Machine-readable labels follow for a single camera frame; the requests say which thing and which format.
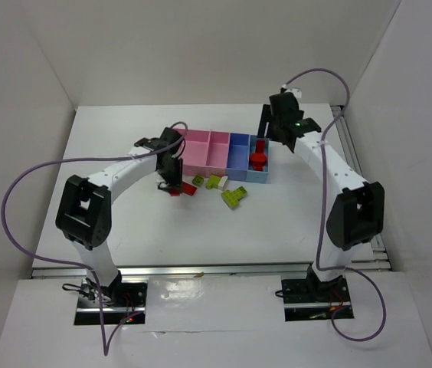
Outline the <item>green square lego brick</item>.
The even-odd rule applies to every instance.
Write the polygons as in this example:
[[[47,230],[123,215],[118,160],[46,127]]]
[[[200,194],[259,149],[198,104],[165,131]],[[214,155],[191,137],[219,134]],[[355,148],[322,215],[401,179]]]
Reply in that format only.
[[[197,187],[201,187],[204,184],[204,182],[205,182],[205,178],[201,175],[196,175],[192,180],[192,184]]]

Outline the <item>red rounded lego brick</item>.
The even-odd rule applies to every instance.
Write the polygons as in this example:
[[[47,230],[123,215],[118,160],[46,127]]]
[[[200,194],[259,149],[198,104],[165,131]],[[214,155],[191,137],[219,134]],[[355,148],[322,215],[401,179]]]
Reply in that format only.
[[[267,164],[267,155],[266,154],[257,154],[257,153],[251,153],[249,155],[249,163],[252,166],[253,165],[266,165]]]

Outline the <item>green T-shaped lego assembly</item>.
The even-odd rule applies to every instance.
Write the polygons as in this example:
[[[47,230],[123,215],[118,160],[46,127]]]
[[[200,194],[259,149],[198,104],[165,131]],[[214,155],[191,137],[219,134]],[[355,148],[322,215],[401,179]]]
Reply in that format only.
[[[235,190],[224,190],[221,193],[221,198],[229,209],[235,209],[239,206],[240,200],[247,195],[247,190],[240,186]]]

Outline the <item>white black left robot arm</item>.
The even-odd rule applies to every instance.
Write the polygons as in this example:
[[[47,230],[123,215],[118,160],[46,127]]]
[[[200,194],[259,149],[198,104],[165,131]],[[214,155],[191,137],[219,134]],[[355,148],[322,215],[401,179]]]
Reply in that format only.
[[[100,292],[100,300],[129,300],[124,296],[126,284],[106,245],[112,228],[113,200],[151,173],[162,177],[158,189],[163,192],[183,192],[181,146],[188,130],[180,133],[177,126],[166,127],[159,137],[142,138],[127,157],[117,159],[106,172],[87,178],[73,175],[65,183],[55,224],[66,239],[80,247],[87,284],[91,291]]]

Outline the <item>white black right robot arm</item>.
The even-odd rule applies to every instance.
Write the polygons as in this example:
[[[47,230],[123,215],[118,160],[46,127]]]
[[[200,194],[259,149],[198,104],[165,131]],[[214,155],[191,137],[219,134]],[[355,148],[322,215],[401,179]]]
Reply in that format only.
[[[343,273],[353,248],[370,242],[383,229],[385,191],[379,182],[367,182],[328,145],[315,120],[263,113],[256,136],[172,127],[162,139],[182,141],[162,166],[165,184],[159,188],[172,195],[192,194],[201,184],[222,188],[224,177],[266,182],[271,141],[297,154],[322,179],[319,244],[305,280],[292,282],[276,295],[295,303],[342,296]]]

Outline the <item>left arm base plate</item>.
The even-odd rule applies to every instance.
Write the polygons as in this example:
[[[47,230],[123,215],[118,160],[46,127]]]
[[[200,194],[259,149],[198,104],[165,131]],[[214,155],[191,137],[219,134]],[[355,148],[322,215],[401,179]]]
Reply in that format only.
[[[146,321],[146,282],[122,283],[120,290],[112,297],[99,298],[98,292],[86,281],[80,285],[65,283],[62,290],[76,292],[77,307],[74,317],[75,326],[93,326],[100,324],[100,305],[103,305],[105,325],[117,325],[123,318],[125,324],[144,324]]]

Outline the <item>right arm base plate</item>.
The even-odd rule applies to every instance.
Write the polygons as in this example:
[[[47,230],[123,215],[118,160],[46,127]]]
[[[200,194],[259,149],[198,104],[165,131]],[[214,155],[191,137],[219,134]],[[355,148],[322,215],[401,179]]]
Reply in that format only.
[[[305,279],[283,279],[274,295],[282,300],[286,322],[353,319],[354,312],[346,279],[324,289],[312,289]]]

